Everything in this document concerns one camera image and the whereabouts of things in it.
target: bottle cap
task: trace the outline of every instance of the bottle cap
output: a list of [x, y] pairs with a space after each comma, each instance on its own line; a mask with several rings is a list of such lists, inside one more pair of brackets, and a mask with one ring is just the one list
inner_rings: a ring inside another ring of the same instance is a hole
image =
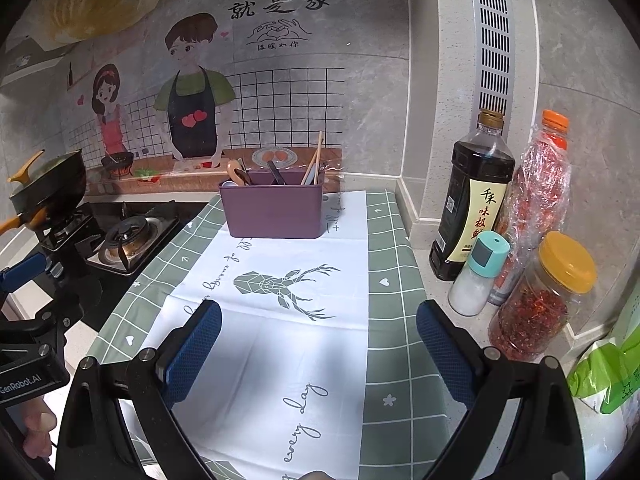
[[572, 292], [589, 292], [598, 277], [596, 264], [587, 249], [561, 232], [546, 234], [538, 257], [546, 272]]
[[569, 119], [553, 110], [542, 110], [542, 124], [564, 134], [569, 131]]
[[484, 278], [495, 278], [500, 274], [509, 254], [509, 243], [494, 231], [482, 231], [466, 262], [469, 268]]
[[478, 116], [478, 122], [480, 124], [484, 124], [484, 126], [488, 126], [489, 128], [501, 130], [504, 127], [504, 115], [500, 112], [494, 112], [493, 110], [486, 110], [485, 108], [482, 108], [480, 110], [480, 115]]

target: black apron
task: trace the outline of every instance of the black apron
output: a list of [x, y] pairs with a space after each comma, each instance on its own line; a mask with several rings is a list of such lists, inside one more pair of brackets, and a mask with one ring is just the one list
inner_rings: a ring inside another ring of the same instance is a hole
[[204, 90], [197, 94], [178, 95], [175, 91], [178, 72], [166, 109], [172, 143], [184, 158], [213, 156], [218, 146], [216, 101], [207, 73], [202, 67], [200, 70], [204, 76]]

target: frying pan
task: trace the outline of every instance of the frying pan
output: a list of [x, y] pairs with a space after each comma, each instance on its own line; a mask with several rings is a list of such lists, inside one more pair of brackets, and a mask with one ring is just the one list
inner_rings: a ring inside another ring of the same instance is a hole
[[131, 165], [133, 164], [133, 153], [118, 152], [104, 156], [100, 162], [105, 170], [111, 176], [123, 176], [131, 173]]
[[57, 156], [30, 176], [28, 171], [44, 150], [33, 155], [9, 182], [19, 182], [10, 196], [16, 216], [0, 224], [0, 235], [26, 225], [32, 231], [62, 222], [78, 206], [86, 189], [86, 168], [81, 150]]

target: chopsticks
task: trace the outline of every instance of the chopsticks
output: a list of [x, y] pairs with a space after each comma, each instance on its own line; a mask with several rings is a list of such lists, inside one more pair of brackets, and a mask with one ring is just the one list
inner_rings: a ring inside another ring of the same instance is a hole
[[314, 184], [318, 183], [318, 173], [320, 169], [320, 154], [322, 151], [323, 141], [324, 141], [324, 132], [320, 132], [318, 134], [318, 147], [316, 148], [316, 152], [314, 153], [314, 156], [311, 158], [308, 166], [306, 167], [305, 176], [302, 177], [302, 181], [300, 181], [300, 184], [304, 184], [306, 182], [307, 177], [309, 176], [309, 173], [311, 173], [311, 170], [313, 169], [315, 169], [313, 183]]

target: green checkered cloth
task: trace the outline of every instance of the green checkered cloth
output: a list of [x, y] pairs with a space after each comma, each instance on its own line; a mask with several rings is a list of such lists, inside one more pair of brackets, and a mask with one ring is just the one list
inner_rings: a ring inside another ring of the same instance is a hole
[[[89, 355], [102, 363], [133, 358], [165, 298], [224, 223], [216, 195], [140, 274]], [[426, 293], [392, 192], [367, 192], [367, 229], [369, 350], [358, 480], [418, 480], [449, 438], [442, 378], [415, 325]], [[137, 438], [134, 445], [143, 464], [155, 462]], [[221, 480], [243, 478], [229, 462], [204, 460]]]

